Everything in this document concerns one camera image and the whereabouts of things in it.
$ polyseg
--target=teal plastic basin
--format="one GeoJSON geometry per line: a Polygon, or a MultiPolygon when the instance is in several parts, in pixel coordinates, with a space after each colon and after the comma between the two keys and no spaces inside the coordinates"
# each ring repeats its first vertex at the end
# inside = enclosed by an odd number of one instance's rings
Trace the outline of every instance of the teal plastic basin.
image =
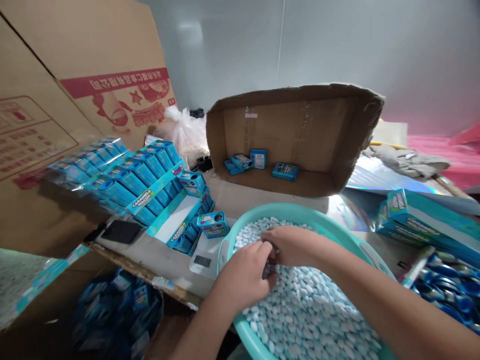
{"type": "MultiPolygon", "coordinates": [[[[326,215],[311,208],[287,203],[274,202],[255,207],[244,213],[232,226],[228,235],[223,239],[218,254],[217,273],[219,273],[227,261],[232,257],[235,241],[240,230],[248,223],[255,222],[259,219],[276,217],[279,220],[290,221],[294,224],[310,225],[314,231],[318,232],[340,244],[350,252],[373,265],[377,269],[395,279],[394,275],[388,268],[387,264],[377,254],[377,252],[365,241],[354,236],[350,231],[343,228],[326,215]]],[[[238,336],[250,354],[253,360],[277,360],[268,348],[262,343],[257,334],[250,329],[250,324],[240,313],[233,321],[238,336]]],[[[388,346],[381,341],[382,348],[378,353],[381,360],[395,360],[395,356],[388,346]]]]}

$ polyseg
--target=star graphic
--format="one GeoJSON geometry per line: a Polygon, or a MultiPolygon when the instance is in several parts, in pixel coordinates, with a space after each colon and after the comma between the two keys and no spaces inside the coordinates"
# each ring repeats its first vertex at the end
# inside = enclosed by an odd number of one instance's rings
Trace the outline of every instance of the star graphic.
{"type": "Polygon", "coordinates": [[[141,105],[140,100],[143,100],[143,97],[139,95],[139,92],[137,90],[135,90],[135,92],[129,92],[129,94],[131,95],[132,103],[141,105]]]}

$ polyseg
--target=white wall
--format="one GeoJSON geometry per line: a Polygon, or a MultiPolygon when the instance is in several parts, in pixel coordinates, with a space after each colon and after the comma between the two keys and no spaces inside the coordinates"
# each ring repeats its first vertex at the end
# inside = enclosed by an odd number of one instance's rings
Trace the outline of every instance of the white wall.
{"type": "Polygon", "coordinates": [[[386,96],[411,134],[480,121],[478,0],[142,0],[180,107],[348,82],[386,96]]]}

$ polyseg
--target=black object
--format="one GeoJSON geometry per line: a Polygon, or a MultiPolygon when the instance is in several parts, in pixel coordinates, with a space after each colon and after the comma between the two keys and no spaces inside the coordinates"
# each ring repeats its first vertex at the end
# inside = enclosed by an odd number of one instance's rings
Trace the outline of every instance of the black object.
{"type": "Polygon", "coordinates": [[[212,158],[210,156],[205,156],[205,157],[199,157],[196,160],[198,169],[204,173],[210,169],[212,169],[214,166],[212,164],[212,158]]]}
{"type": "Polygon", "coordinates": [[[110,226],[103,232],[101,238],[129,245],[141,230],[142,227],[136,222],[113,220],[110,226]]]}
{"type": "Polygon", "coordinates": [[[190,116],[192,118],[203,118],[205,116],[205,112],[202,108],[198,108],[197,110],[190,110],[190,116]]]}
{"type": "Polygon", "coordinates": [[[84,243],[93,243],[95,239],[101,234],[101,232],[107,227],[105,222],[100,223],[95,230],[92,230],[84,239],[84,243]]]}

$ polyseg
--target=blue and white candy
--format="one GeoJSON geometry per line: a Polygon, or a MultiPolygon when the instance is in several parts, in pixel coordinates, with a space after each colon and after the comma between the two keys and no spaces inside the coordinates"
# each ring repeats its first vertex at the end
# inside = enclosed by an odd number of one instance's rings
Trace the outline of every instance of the blue and white candy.
{"type": "MultiPolygon", "coordinates": [[[[275,226],[298,226],[275,217],[245,226],[236,237],[235,253],[259,241],[275,226]]],[[[267,264],[264,276],[276,271],[277,284],[270,295],[243,311],[262,343],[281,360],[377,360],[380,339],[340,288],[324,273],[311,267],[267,264]]]]}

